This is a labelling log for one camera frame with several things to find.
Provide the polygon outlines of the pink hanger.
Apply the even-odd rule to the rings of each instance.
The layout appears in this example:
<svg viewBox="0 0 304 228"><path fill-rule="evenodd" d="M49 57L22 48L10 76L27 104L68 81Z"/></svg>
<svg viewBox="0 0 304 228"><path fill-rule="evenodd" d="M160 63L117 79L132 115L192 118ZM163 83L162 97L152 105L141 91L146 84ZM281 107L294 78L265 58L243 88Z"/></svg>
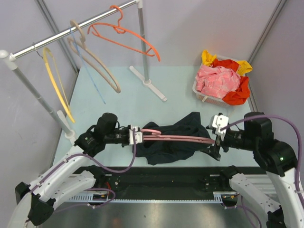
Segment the pink hanger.
<svg viewBox="0 0 304 228"><path fill-rule="evenodd" d="M213 144L215 141L211 138L185 136L185 135L164 135L161 131L142 129L144 141L176 141L176 142L191 142Z"/></svg>

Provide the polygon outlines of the dark navy shorts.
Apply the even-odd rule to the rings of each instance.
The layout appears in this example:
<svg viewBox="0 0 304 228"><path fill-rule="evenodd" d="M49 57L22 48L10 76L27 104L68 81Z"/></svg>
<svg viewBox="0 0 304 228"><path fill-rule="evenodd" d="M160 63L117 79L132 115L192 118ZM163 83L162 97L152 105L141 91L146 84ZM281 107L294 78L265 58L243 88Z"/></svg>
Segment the dark navy shorts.
<svg viewBox="0 0 304 228"><path fill-rule="evenodd" d="M207 129L201 124L199 112L191 112L173 125L159 126L149 122L144 129L160 131L164 135L181 135L210 138ZM144 157L149 165L173 163L186 160L196 151L202 151L210 144L183 141L144 141L136 146L136 157Z"/></svg>

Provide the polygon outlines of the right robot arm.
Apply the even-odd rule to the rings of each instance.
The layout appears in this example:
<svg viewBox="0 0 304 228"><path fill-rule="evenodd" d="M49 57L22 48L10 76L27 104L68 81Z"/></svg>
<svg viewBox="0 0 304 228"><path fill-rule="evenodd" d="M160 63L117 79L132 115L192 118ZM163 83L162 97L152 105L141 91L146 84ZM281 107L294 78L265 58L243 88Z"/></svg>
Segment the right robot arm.
<svg viewBox="0 0 304 228"><path fill-rule="evenodd" d="M271 119L289 124L298 140L298 152L274 138ZM222 113L211 117L208 129L216 136L208 155L219 158L219 150L230 148L251 151L259 167L271 180L279 202L269 198L255 187L235 166L223 169L219 185L223 190L234 190L253 208L266 217L268 228L302 228L304 226L304 190L300 180L302 139L297 127L288 119L261 112L247 113L243 119L229 123Z"/></svg>

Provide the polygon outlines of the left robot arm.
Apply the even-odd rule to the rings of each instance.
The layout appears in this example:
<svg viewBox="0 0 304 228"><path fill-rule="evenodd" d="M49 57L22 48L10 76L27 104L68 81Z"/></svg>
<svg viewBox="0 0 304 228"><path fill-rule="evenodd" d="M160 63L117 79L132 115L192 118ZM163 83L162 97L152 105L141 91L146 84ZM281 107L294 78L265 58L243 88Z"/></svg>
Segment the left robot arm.
<svg viewBox="0 0 304 228"><path fill-rule="evenodd" d="M108 172L119 171L103 166L94 157L107 144L131 145L133 154L136 154L136 145L142 142L143 133L139 127L121 128L115 114L103 114L95 125L76 139L58 163L30 184L21 182L16 186L18 202L8 227L24 228L28 222L34 227L39 226L74 195L91 188L101 189L105 178L99 167Z"/></svg>

